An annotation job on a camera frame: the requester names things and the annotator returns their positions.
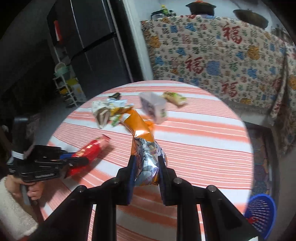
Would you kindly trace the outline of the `left hand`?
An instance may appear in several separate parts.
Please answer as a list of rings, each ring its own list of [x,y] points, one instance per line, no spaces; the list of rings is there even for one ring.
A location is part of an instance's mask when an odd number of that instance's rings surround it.
[[[38,200],[41,198],[45,182],[36,182],[36,183],[25,183],[20,178],[16,178],[12,175],[8,175],[5,180],[5,187],[10,192],[10,194],[15,199],[21,199],[22,194],[20,190],[20,185],[28,186],[27,196],[32,200]]]

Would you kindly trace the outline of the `white fleece sleeve forearm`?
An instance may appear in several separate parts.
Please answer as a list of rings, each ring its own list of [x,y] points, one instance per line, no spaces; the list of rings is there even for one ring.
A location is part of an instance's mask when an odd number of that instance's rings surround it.
[[[30,236],[38,223],[6,189],[5,180],[1,179],[1,231],[8,240],[20,240]]]

